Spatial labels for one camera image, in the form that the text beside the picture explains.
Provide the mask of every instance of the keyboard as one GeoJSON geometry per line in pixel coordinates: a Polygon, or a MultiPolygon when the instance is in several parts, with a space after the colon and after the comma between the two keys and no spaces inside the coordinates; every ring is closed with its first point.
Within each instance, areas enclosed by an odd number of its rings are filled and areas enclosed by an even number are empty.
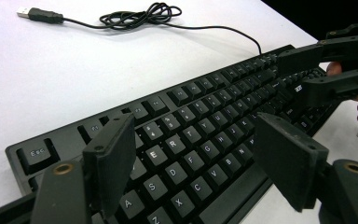
{"type": "Polygon", "coordinates": [[[44,170],[81,160],[83,148],[115,116],[135,117],[136,160],[113,223],[238,223],[270,187],[253,161],[258,112],[275,114],[314,135],[337,105],[296,101],[313,68],[280,77],[272,50],[25,140],[6,150],[23,195],[44,170]]]}

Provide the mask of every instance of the white table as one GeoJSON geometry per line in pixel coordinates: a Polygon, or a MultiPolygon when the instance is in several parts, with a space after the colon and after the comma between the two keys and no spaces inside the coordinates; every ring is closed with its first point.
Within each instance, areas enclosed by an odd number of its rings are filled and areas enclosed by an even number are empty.
{"type": "MultiPolygon", "coordinates": [[[[152,3],[0,0],[0,206],[21,196],[6,147],[257,55],[253,42],[225,30],[146,25],[117,33],[69,22],[50,25],[16,15],[18,7],[39,7],[99,24],[103,14],[142,11],[152,3]]],[[[263,51],[316,42],[257,0],[168,4],[184,11],[172,23],[230,26],[258,40],[263,51]]],[[[355,103],[343,104],[315,139],[331,149],[330,161],[358,161],[355,103]]],[[[317,212],[295,213],[273,187],[243,223],[318,223],[317,212]]]]}

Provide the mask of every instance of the black cable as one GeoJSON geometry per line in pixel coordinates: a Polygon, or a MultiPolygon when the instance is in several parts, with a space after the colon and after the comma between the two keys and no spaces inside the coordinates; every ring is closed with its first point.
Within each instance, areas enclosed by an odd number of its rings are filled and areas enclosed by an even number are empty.
{"type": "Polygon", "coordinates": [[[261,54],[261,47],[258,42],[250,37],[249,35],[230,28],[226,26],[199,26],[199,27],[188,27],[170,24],[169,21],[173,17],[182,15],[182,9],[175,6],[168,6],[165,3],[154,3],[152,4],[147,11],[142,12],[129,12],[129,11],[119,11],[111,14],[106,14],[100,17],[100,22],[103,26],[89,25],[81,21],[75,21],[68,19],[62,16],[62,14],[57,14],[55,12],[49,12],[40,10],[38,8],[21,8],[18,11],[19,16],[29,18],[33,21],[44,21],[49,23],[63,23],[64,21],[73,22],[82,26],[89,27],[91,29],[113,29],[117,31],[129,31],[135,28],[142,26],[145,23],[155,24],[155,25],[167,25],[178,29],[185,30],[205,30],[205,29],[225,29],[233,31],[237,34],[243,35],[246,38],[255,42],[258,48],[259,54],[261,54]]]}

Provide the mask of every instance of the usb plug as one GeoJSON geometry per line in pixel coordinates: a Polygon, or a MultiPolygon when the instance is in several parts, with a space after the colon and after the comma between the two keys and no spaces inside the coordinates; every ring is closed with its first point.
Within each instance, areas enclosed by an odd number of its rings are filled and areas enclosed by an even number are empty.
{"type": "Polygon", "coordinates": [[[19,17],[30,19],[31,21],[42,21],[47,23],[63,23],[62,14],[58,14],[52,11],[41,10],[36,7],[20,7],[17,10],[19,17]]]}

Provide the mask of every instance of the keyboard logo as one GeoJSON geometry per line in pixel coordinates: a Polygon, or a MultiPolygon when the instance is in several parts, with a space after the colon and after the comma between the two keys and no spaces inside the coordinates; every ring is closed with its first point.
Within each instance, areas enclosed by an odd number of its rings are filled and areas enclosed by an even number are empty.
{"type": "Polygon", "coordinates": [[[301,90],[302,90],[302,86],[301,86],[301,85],[295,87],[295,91],[296,91],[296,92],[299,92],[299,91],[301,91],[301,90]]]}

